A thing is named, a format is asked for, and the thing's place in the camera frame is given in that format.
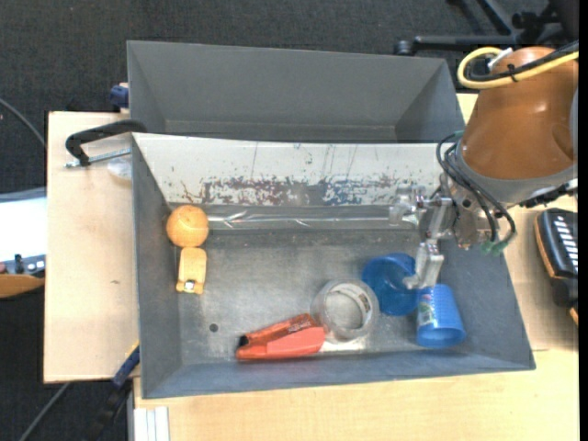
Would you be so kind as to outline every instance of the black cable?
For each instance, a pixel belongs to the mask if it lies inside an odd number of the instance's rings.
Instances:
[[[454,132],[453,134],[445,137],[440,143],[437,144],[436,151],[435,151],[436,156],[437,156],[437,161],[441,165],[441,168],[443,168],[443,171],[454,182],[456,182],[458,185],[467,189],[476,198],[476,201],[478,201],[478,204],[480,204],[480,207],[483,210],[484,215],[486,216],[486,220],[488,221],[488,225],[490,226],[491,242],[494,242],[496,240],[496,236],[498,235],[498,231],[497,231],[497,227],[496,227],[496,222],[494,220],[494,217],[492,216],[492,213],[490,212],[490,209],[486,205],[486,201],[484,201],[483,197],[478,193],[478,191],[473,189],[468,184],[468,182],[467,182],[466,178],[464,178],[463,174],[461,174],[461,172],[457,168],[453,167],[453,165],[447,161],[447,152],[446,152],[446,159],[445,160],[441,156],[441,147],[443,146],[443,144],[446,143],[447,141],[449,141],[450,139],[452,139],[453,137],[455,137],[456,135],[457,134]],[[449,149],[447,151],[449,152],[449,151],[455,150],[456,147],[457,147],[457,144],[454,143],[451,147],[449,147]]]
[[[580,50],[580,40],[576,40],[574,42],[571,42],[570,44],[566,44],[565,46],[562,46],[562,47],[554,50],[553,52],[550,52],[549,54],[547,54],[539,59],[536,59],[531,62],[527,62],[523,65],[520,65],[519,67],[514,67],[512,70],[508,70],[508,71],[500,72],[500,73],[473,73],[471,71],[471,65],[469,64],[467,67],[467,71],[468,71],[467,77],[472,82],[490,82],[492,80],[499,80],[502,78],[513,77],[515,75],[522,74],[522,73],[527,72],[529,70],[534,70],[537,67],[543,65],[544,63],[556,61],[557,59],[560,59],[562,57],[569,55],[571,52],[576,52],[579,50]]]
[[[15,107],[13,107],[10,103],[8,103],[2,98],[0,98],[0,105],[5,107],[8,111],[15,115],[20,122],[27,126],[32,131],[32,133],[35,134],[35,137],[39,139],[39,142],[43,145],[43,148],[47,149],[47,144],[45,143],[43,136],[41,136],[39,132],[34,128],[34,126],[30,122],[28,122],[27,118],[25,118],[22,114],[20,114],[20,112]]]
[[[446,161],[454,170],[459,172],[463,177],[467,178],[467,182],[468,182],[469,187],[471,188],[472,192],[474,190],[476,190],[480,195],[482,195],[483,197],[488,199],[493,204],[493,206],[495,208],[497,208],[500,211],[500,213],[506,218],[511,230],[510,230],[510,234],[507,237],[505,237],[504,239],[502,239],[500,241],[500,243],[508,242],[508,240],[510,240],[511,237],[516,234],[516,224],[515,224],[515,221],[513,220],[513,218],[511,217],[511,215],[506,210],[506,208],[496,198],[494,198],[490,193],[488,193],[484,188],[482,188],[480,185],[478,185],[474,180],[463,175],[463,173],[459,170],[457,164],[455,164],[452,160],[450,160],[448,155],[446,157]]]
[[[33,430],[37,427],[37,425],[42,420],[43,416],[45,416],[45,414],[49,411],[49,409],[53,406],[53,404],[62,397],[65,390],[68,387],[70,387],[70,384],[71,384],[71,382],[67,382],[60,387],[60,389],[57,391],[57,393],[51,397],[51,399],[47,402],[47,404],[43,407],[43,409],[35,417],[33,422],[28,426],[27,431],[25,431],[25,433],[18,439],[18,441],[26,441],[28,439],[30,434],[33,432]]]

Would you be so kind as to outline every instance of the gray carpet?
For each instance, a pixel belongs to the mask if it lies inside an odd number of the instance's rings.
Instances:
[[[509,13],[541,0],[499,0]],[[109,111],[126,40],[391,54],[415,34],[493,34],[474,0],[0,0],[0,97],[41,132],[51,110]],[[452,73],[459,52],[442,57]],[[42,186],[44,151],[0,109],[0,193]],[[57,387],[41,383],[43,294],[0,301],[0,440],[16,440]],[[30,439],[80,439],[106,382],[75,383]],[[125,439],[122,416],[104,433]]]

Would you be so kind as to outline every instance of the blue plastic cup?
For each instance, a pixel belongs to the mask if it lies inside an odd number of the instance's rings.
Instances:
[[[421,289],[416,317],[416,343],[427,348],[447,348],[466,337],[453,291],[446,284]]]
[[[365,265],[361,280],[370,286],[378,297],[379,309],[394,316],[407,315],[416,309],[419,293],[402,283],[414,274],[414,258],[409,254],[395,253],[378,256]]]

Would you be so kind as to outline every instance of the red plastic object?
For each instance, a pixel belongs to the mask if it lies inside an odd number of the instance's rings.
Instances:
[[[308,313],[245,334],[237,348],[239,360],[286,359],[311,355],[324,343],[324,329]]]

